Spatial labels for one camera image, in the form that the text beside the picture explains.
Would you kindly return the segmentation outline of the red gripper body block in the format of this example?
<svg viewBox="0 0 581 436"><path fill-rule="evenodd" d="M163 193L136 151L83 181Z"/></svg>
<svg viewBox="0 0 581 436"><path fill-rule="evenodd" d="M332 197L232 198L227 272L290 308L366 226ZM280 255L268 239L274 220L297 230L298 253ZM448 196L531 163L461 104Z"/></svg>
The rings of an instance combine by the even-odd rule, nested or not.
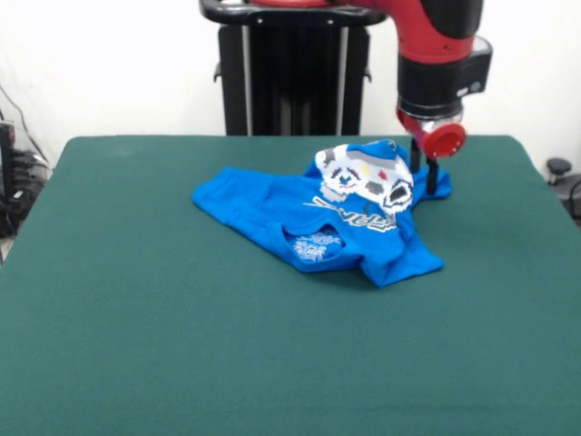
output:
<svg viewBox="0 0 581 436"><path fill-rule="evenodd" d="M451 157L462 148L467 139L462 116L460 112L451 117L424 120L414 118L401 109L397 110L401 125L429 159Z"/></svg>

